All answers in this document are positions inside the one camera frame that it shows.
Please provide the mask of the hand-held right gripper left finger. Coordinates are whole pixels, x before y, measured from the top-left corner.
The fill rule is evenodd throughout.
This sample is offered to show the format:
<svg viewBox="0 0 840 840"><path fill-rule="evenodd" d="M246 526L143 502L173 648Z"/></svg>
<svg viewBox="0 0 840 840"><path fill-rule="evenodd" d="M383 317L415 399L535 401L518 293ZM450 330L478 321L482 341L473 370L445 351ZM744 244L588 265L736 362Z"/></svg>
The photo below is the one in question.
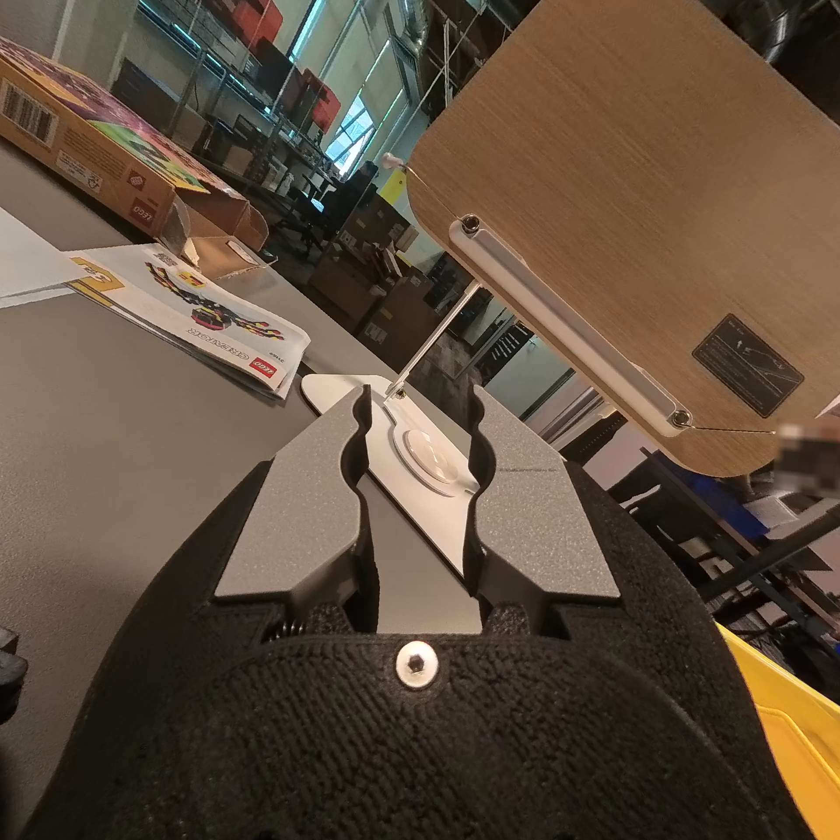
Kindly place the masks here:
<svg viewBox="0 0 840 840"><path fill-rule="evenodd" d="M342 608L351 628L377 630L380 577L359 483L369 468L369 385L357 385L272 459L214 598L279 602L307 621L321 604Z"/></svg>

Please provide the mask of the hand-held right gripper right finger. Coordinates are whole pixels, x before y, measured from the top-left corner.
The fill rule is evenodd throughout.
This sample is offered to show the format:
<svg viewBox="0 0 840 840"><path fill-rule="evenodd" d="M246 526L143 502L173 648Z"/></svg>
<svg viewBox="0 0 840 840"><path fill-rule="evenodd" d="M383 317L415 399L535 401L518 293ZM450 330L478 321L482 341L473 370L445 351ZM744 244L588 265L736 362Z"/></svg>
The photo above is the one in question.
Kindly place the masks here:
<svg viewBox="0 0 840 840"><path fill-rule="evenodd" d="M559 606L619 606L621 593L563 457L490 395L469 396L467 592L483 626L512 606L533 634L564 634Z"/></svg>

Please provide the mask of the yellow plastic bin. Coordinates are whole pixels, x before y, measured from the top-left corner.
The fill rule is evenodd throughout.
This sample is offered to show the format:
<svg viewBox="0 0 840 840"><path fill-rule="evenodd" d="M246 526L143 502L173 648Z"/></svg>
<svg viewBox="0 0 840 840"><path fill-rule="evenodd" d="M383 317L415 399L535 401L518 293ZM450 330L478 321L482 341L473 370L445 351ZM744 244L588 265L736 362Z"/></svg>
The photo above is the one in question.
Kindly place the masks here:
<svg viewBox="0 0 840 840"><path fill-rule="evenodd" d="M723 626L780 775L817 839L839 838L839 707Z"/></svg>

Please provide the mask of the thin metal lamp rod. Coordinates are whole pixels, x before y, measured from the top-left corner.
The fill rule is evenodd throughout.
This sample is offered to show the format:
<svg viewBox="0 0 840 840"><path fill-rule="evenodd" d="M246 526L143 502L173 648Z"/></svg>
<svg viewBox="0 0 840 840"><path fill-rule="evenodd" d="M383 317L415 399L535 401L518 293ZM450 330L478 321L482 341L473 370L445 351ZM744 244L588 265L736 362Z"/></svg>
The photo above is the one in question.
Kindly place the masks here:
<svg viewBox="0 0 840 840"><path fill-rule="evenodd" d="M435 346L437 341L443 336L451 322L454 321L456 317L465 309L467 303L471 301L471 299L475 296L477 291L479 291L481 288L482 282L478 279L474 279L468 284L464 292L454 303L454 305L448 311L448 313L443 317L441 322L434 328L434 330L425 339L425 341L421 344L418 350L415 351L413 356L403 366L402 370L394 379L394 381L388 385L383 397L384 403L388 403L395 398L401 398L400 394L404 392L404 385L410 374L418 366L421 360L427 355L427 353Z"/></svg>

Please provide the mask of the dragon cover instruction booklet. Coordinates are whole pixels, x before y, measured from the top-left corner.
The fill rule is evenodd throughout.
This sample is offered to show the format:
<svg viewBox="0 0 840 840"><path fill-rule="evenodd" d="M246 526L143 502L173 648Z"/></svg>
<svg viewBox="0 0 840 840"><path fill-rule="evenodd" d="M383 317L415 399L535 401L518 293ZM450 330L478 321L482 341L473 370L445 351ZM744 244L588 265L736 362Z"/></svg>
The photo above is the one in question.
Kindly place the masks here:
<svg viewBox="0 0 840 840"><path fill-rule="evenodd" d="M287 398L310 338L237 297L160 244L64 253L77 290L155 336L276 401Z"/></svg>

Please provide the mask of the stack of cardboard boxes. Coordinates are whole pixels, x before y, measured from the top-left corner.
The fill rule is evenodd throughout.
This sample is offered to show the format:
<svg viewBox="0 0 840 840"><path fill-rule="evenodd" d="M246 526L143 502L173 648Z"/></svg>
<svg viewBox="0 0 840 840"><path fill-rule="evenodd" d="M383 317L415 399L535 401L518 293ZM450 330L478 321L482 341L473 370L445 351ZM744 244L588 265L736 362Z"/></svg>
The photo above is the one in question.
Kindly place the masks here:
<svg viewBox="0 0 840 840"><path fill-rule="evenodd" d="M364 195L325 245L308 297L394 371L444 319L443 283L417 250L419 231L379 193Z"/></svg>

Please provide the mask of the black office chair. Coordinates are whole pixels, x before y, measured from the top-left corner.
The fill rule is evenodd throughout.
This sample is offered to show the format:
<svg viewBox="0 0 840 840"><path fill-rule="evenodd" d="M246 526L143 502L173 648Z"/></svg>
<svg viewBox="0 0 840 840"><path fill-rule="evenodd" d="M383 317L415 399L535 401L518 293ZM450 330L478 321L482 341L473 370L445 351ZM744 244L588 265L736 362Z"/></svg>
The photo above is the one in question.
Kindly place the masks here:
<svg viewBox="0 0 840 840"><path fill-rule="evenodd" d="M339 188L331 189L322 199L302 196L295 199L290 210L272 228L273 233L283 230L297 233L306 252L311 256L314 248L321 248L324 240L330 240L339 230L338 200Z"/></svg>

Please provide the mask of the metal storage shelf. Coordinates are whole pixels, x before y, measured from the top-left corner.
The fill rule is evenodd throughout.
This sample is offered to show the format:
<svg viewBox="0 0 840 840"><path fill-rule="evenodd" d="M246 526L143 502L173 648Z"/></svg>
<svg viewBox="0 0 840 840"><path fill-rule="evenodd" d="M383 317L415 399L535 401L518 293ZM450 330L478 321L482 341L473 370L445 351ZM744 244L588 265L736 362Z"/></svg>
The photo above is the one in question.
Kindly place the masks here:
<svg viewBox="0 0 840 840"><path fill-rule="evenodd" d="M275 2L274 43L246 44L236 2L134 2L111 90L205 161L320 198L377 157L406 108L387 2ZM311 121L309 68L340 101Z"/></svg>

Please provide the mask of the red storage crate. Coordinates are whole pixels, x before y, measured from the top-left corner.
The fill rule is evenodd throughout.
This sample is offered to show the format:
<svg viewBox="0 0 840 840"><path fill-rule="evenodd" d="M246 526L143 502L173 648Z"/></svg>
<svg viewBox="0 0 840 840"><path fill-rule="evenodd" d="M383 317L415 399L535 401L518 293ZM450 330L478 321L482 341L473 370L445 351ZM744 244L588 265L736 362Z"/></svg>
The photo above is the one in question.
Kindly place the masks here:
<svg viewBox="0 0 840 840"><path fill-rule="evenodd" d="M261 39L274 43L283 23L282 13L273 1L237 1L233 17L246 44Z"/></svg>
<svg viewBox="0 0 840 840"><path fill-rule="evenodd" d="M323 134L327 134L340 111L340 100L309 68L302 71L303 80L314 94L309 116Z"/></svg>

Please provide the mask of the cardboard toy brick box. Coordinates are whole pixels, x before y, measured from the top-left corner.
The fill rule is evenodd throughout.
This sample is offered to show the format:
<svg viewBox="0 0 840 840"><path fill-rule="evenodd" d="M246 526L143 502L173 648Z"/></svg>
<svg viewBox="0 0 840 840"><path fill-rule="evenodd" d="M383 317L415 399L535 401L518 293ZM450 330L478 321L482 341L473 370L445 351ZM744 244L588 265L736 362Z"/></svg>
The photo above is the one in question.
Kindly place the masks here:
<svg viewBox="0 0 840 840"><path fill-rule="evenodd" d="M4 140L205 277L262 264L259 211L99 84L5 37L1 82Z"/></svg>

